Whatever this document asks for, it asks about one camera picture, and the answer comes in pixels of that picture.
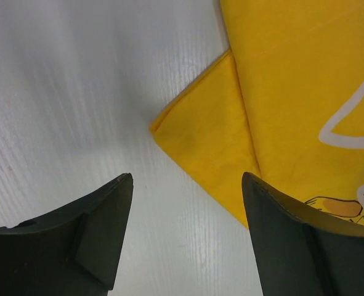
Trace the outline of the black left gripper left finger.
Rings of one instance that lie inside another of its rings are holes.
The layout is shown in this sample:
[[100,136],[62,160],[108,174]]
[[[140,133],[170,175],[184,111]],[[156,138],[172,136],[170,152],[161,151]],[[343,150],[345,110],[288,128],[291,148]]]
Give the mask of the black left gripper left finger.
[[49,213],[0,227],[0,295],[106,295],[132,203],[123,173]]

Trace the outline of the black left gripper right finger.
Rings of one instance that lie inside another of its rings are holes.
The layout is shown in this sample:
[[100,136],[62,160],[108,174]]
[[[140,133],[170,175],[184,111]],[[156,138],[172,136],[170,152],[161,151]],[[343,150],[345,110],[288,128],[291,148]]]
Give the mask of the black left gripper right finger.
[[364,295],[364,226],[316,210],[252,173],[241,185],[264,295]]

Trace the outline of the yellow Pikachu placemat cloth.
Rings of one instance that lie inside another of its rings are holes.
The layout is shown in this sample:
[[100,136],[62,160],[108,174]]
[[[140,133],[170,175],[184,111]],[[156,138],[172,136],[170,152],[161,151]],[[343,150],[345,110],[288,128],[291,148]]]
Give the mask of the yellow Pikachu placemat cloth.
[[222,1],[230,49],[152,123],[241,223],[241,177],[364,225],[364,1]]

